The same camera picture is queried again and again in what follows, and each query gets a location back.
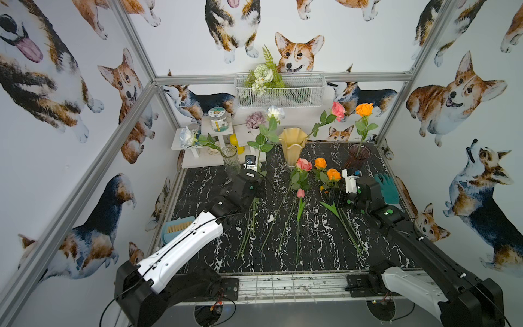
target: yellow vase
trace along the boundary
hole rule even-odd
[[[280,134],[283,155],[289,167],[296,166],[296,162],[308,139],[308,135],[301,128],[285,128],[283,133]]]

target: wire basket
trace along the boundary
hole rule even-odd
[[[268,88],[258,95],[250,87],[245,87],[248,73],[234,76],[236,98],[240,108],[277,107],[319,107],[323,104],[325,75],[322,72],[283,73],[281,77],[288,88]]]

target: brown glass vase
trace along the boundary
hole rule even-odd
[[[361,145],[355,143],[349,146],[349,159],[343,166],[343,169],[354,168],[356,170],[361,170],[365,161],[370,157],[370,149],[366,145]]]

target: pink rose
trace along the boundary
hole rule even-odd
[[[331,113],[336,115],[336,120],[341,121],[345,117],[345,108],[339,102],[332,103]]]
[[[312,169],[312,164],[304,158],[299,158],[296,162],[296,166],[298,167],[298,169],[301,169],[306,172]]]

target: black cable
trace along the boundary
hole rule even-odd
[[[237,212],[237,213],[232,213],[230,215],[226,215],[226,216],[221,216],[221,217],[218,217],[218,218],[213,218],[209,221],[206,221],[204,222],[203,224],[201,224],[200,226],[196,227],[194,229],[194,231],[197,231],[200,227],[202,227],[203,225],[211,222],[211,221],[215,221],[215,220],[218,220],[218,219],[221,219],[221,218],[225,218],[225,217],[230,217],[230,216],[235,216],[235,215],[240,215],[240,214],[244,214],[246,213],[245,211],[242,211],[242,212]],[[156,262],[151,266],[149,267],[149,269],[147,269],[145,271],[145,273],[142,275],[142,277],[145,277],[145,275],[147,275],[147,273],[153,268],[155,267],[155,265],[160,261],[162,260],[162,258],[167,254],[169,253],[170,250],[172,250],[175,246],[177,246],[181,241],[183,241],[184,239],[188,238],[189,235],[192,235],[192,233],[188,233],[187,235],[185,235],[181,240],[179,240],[178,242],[176,242],[176,244],[174,244],[173,246],[171,246],[171,248],[167,251],[165,251],[165,253],[158,259],[156,260]],[[127,293],[128,291],[130,291],[131,289],[133,289],[136,285],[138,285],[139,283],[141,282],[141,280],[138,280],[133,286],[129,287],[128,289],[126,289],[125,291],[123,291],[120,295],[117,295],[115,296],[115,298],[113,298],[106,306],[105,306],[105,309],[103,310],[103,312],[101,313],[101,316],[100,316],[100,322],[98,324],[99,327],[101,327],[101,321],[102,319],[104,318],[104,314],[105,312],[107,311],[107,308],[109,308],[109,306],[111,305],[111,303],[113,303],[114,301],[116,301],[119,297],[121,297],[122,295],[124,295],[125,293]]]
[[[405,318],[406,316],[410,315],[410,314],[414,311],[414,308],[416,308],[416,303],[412,303],[412,304],[413,304],[413,305],[412,305],[412,310],[411,310],[409,313],[407,313],[406,315],[403,315],[403,316],[401,316],[401,317],[394,318],[394,319],[392,319],[391,321],[395,321],[395,320],[403,319],[403,318]]]
[[[234,314],[236,313],[236,303],[234,303],[234,301],[231,300],[230,298],[223,297],[223,299],[229,300],[230,302],[232,302],[232,304],[234,304],[234,311],[232,312],[232,315],[230,315],[227,319],[225,319],[224,321],[219,322],[219,323],[217,323],[217,324],[214,324],[214,325],[212,325],[211,327],[215,327],[215,326],[221,325],[222,323],[224,323],[224,322],[226,322],[227,320],[229,320],[230,318],[232,318],[232,316],[234,316]]]
[[[503,318],[505,319],[505,321],[508,323],[508,326],[509,327],[512,327],[512,325],[510,324],[510,321],[507,319],[507,317],[505,317],[505,314],[503,311],[501,311],[500,308],[498,308],[498,306],[483,292],[481,292],[481,290],[474,284],[472,284],[471,282],[469,282],[465,276],[462,277],[462,279],[466,280],[467,283],[469,283],[470,285],[474,286],[474,288],[476,288],[481,294],[483,294],[483,296],[490,302],[492,303],[492,305],[494,306],[494,308],[496,308],[497,311],[499,311],[502,315],[503,315]]]

